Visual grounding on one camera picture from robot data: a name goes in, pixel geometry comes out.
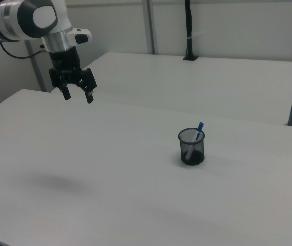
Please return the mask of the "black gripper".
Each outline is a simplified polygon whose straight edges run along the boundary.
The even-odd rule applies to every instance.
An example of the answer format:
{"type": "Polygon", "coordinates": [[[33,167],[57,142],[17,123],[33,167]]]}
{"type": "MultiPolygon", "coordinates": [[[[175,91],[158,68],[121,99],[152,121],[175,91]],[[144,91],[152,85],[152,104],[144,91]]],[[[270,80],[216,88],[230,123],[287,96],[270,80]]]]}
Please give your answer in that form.
{"type": "Polygon", "coordinates": [[[82,70],[80,68],[80,58],[76,47],[61,52],[50,52],[50,59],[53,67],[49,70],[50,79],[53,87],[58,88],[64,100],[71,98],[67,84],[76,84],[84,92],[87,103],[94,101],[93,91],[96,88],[96,81],[90,68],[82,70]],[[67,83],[62,71],[69,71],[72,79],[67,83]]]}

